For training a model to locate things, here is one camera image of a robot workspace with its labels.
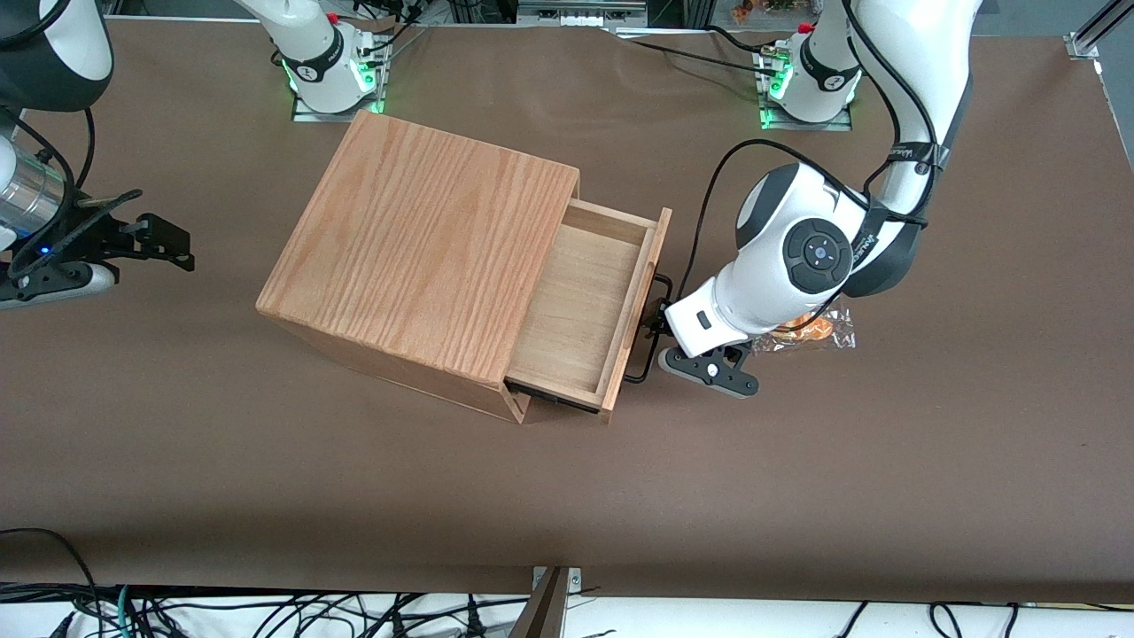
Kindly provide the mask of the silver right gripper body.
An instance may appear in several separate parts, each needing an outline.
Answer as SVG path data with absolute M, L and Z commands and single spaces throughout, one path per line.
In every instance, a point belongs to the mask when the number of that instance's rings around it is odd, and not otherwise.
M 1 143 L 1 250 L 44 229 L 60 209 L 65 182 L 12 142 Z

